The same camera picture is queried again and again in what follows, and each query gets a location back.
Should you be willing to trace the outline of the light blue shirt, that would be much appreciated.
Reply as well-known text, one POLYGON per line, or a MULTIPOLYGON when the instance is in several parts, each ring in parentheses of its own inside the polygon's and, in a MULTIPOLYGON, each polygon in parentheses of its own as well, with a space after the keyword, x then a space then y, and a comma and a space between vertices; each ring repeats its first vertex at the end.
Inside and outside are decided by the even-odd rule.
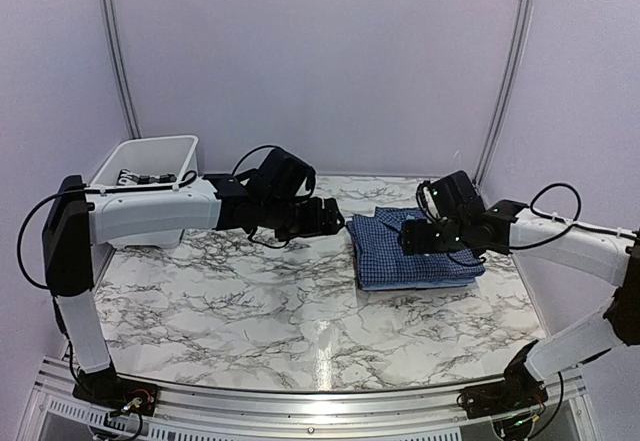
POLYGON ((402 277, 395 276, 360 276, 356 277, 357 287, 365 292, 394 291, 394 290, 424 290, 440 288, 456 288, 471 285, 476 282, 472 276, 462 278, 451 277, 402 277))

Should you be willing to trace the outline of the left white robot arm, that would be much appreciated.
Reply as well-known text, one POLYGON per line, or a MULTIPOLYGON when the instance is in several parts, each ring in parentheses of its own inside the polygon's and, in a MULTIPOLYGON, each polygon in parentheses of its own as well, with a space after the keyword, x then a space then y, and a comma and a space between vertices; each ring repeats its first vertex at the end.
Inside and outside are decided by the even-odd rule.
POLYGON ((253 241, 264 228, 284 248, 343 229, 336 200, 314 194, 315 169, 278 146, 266 149, 261 164, 246 171, 190 171, 170 183, 121 188, 92 188, 69 176, 51 197, 42 230, 45 286, 80 367, 78 384, 102 404, 119 405, 127 391, 95 307, 93 245, 166 230, 241 229, 253 241))

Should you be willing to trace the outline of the dark blue checked shirt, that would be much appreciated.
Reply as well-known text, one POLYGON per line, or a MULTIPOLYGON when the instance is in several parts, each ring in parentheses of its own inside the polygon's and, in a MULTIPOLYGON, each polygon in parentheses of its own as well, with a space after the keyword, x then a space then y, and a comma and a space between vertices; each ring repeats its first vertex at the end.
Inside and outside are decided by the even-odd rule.
POLYGON ((360 276, 451 277, 485 273, 469 250, 449 257, 445 254, 409 255, 402 253, 399 235, 402 223, 422 217, 416 208, 377 207, 372 216, 359 214, 346 222, 351 241, 358 246, 360 276))

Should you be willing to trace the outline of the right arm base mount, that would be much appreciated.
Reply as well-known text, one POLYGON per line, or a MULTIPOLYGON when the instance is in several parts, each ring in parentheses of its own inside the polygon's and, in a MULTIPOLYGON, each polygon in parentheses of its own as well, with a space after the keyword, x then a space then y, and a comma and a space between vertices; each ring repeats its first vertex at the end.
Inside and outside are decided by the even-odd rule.
POLYGON ((503 372, 503 379, 463 388, 456 400, 469 419, 499 415, 545 403, 548 394, 543 381, 525 368, 527 355, 537 341, 521 348, 503 372))

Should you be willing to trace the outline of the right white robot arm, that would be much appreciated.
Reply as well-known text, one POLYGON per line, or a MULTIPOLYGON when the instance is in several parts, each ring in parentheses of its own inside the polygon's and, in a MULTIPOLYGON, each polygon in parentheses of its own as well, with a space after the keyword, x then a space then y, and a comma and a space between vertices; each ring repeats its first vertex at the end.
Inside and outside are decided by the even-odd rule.
POLYGON ((638 345, 638 232, 584 224, 579 210, 564 217, 543 212, 534 202, 503 199, 486 206, 464 171, 421 182, 415 197, 423 216, 402 225, 406 255, 521 255, 586 274, 613 289, 607 305, 518 352, 495 389, 502 407, 519 407, 569 367, 638 345))

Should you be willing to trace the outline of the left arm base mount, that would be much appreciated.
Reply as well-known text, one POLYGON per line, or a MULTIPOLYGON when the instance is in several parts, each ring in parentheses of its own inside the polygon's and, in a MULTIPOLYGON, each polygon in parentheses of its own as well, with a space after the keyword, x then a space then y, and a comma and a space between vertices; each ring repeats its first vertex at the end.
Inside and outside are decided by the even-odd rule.
POLYGON ((121 410, 130 405, 143 416, 154 414, 159 387, 156 384, 121 377, 113 366, 95 372, 74 374, 73 396, 94 405, 121 410))

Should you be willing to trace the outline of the red black plaid shirt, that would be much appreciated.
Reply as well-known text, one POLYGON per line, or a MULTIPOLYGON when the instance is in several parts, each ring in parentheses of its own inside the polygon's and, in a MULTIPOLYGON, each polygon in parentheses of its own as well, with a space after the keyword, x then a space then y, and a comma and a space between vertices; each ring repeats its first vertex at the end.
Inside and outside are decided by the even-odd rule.
POLYGON ((360 274, 359 274, 358 246, 355 242, 352 241, 351 247, 352 247, 352 263, 353 263, 353 270, 354 270, 355 285, 357 289, 360 290, 361 281, 360 281, 360 274))

